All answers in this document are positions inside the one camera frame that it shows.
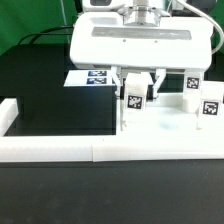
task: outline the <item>white block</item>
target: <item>white block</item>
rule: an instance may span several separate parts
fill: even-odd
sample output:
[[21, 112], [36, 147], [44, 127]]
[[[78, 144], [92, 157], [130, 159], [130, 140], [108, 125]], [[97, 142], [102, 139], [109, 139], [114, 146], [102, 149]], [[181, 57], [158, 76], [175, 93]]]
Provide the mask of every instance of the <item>white block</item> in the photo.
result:
[[16, 99], [5, 99], [0, 104], [0, 136], [4, 136], [18, 115]]

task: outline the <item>white plastic housing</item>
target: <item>white plastic housing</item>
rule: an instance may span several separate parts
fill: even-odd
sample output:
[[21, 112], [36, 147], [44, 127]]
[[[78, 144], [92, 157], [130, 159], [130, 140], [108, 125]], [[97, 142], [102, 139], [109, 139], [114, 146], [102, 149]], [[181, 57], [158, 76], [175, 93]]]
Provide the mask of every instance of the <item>white plastic housing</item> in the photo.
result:
[[[94, 28], [108, 33], [93, 36]], [[157, 38], [111, 37], [110, 30], [122, 36], [122, 29], [135, 36], [157, 32]], [[166, 30], [170, 39], [163, 38]], [[188, 32], [178, 39], [175, 32]], [[76, 22], [70, 57], [79, 68], [89, 65], [190, 69], [204, 72], [211, 64], [212, 25], [203, 18], [162, 18], [160, 27], [126, 27], [116, 12], [84, 13]]]

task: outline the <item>black cable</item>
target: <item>black cable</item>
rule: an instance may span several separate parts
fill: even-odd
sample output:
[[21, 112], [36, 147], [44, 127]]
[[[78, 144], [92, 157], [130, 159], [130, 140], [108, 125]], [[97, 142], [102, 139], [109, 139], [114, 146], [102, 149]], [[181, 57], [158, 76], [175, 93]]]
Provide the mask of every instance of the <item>black cable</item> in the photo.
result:
[[68, 34], [68, 33], [34, 33], [34, 34], [29, 34], [25, 37], [23, 37], [22, 39], [20, 39], [20, 41], [18, 42], [17, 45], [20, 45], [25, 39], [29, 38], [29, 37], [33, 37], [33, 36], [66, 36], [66, 35], [72, 35], [72, 34]]
[[75, 0], [75, 8], [76, 8], [77, 13], [82, 12], [82, 4], [81, 4], [80, 0]]
[[30, 44], [33, 44], [37, 39], [39, 39], [43, 33], [46, 34], [46, 33], [54, 32], [54, 31], [58, 31], [58, 30], [64, 30], [64, 29], [73, 29], [73, 26], [60, 26], [60, 27], [46, 29], [46, 30], [42, 31], [41, 33], [37, 34], [34, 38], [32, 38], [32, 40], [30, 41]]

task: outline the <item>green backdrop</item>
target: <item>green backdrop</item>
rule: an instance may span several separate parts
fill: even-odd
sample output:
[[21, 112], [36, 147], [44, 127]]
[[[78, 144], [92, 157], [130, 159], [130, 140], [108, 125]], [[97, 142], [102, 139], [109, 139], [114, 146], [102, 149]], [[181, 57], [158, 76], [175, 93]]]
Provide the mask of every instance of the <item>green backdrop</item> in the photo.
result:
[[[224, 0], [218, 0], [211, 15], [224, 28]], [[74, 0], [0, 0], [0, 54], [28, 34], [39, 33], [66, 23], [72, 25], [76, 19]], [[65, 41], [67, 38], [51, 36], [38, 40], [39, 43]]]

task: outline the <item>black table surface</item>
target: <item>black table surface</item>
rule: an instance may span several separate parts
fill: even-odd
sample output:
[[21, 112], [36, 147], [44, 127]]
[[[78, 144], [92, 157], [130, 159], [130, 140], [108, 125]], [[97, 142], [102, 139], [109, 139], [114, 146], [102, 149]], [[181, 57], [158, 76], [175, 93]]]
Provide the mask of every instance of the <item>black table surface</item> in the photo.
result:
[[[61, 47], [51, 47], [62, 56], [49, 65], [59, 63], [62, 69], [67, 54]], [[15, 71], [15, 61], [4, 63], [11, 53], [1, 57], [4, 71]], [[207, 78], [223, 79], [222, 59], [216, 58]], [[28, 55], [26, 60], [33, 63]], [[55, 85], [63, 84], [64, 78], [57, 78]], [[30, 91], [16, 85], [21, 82], [18, 78], [14, 87], [1, 85], [0, 96]], [[223, 222], [224, 160], [0, 164], [0, 224]]]

